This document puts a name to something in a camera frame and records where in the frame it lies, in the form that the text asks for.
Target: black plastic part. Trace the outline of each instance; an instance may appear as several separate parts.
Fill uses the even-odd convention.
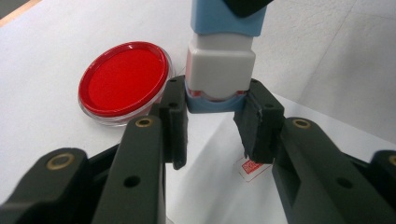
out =
[[[396,210],[396,151],[377,151],[367,168],[367,174],[372,185]]]
[[[228,8],[237,17],[248,17],[266,7],[273,0],[224,0]]]
[[[172,162],[176,170],[187,161],[187,105],[184,76],[174,77],[166,83],[159,105],[151,108],[150,115],[163,122],[165,162]]]
[[[273,174],[289,223],[395,223],[396,213],[319,128],[286,119]]]
[[[59,169],[47,167],[50,159],[63,157],[53,164],[68,165]],[[0,207],[0,223],[71,223],[92,183],[88,159],[84,151],[61,148],[40,158],[26,173],[9,199]]]
[[[260,83],[252,79],[244,109],[233,120],[241,135],[245,156],[259,163],[272,163],[285,108]]]
[[[124,132],[92,223],[165,223],[163,126],[132,119]]]

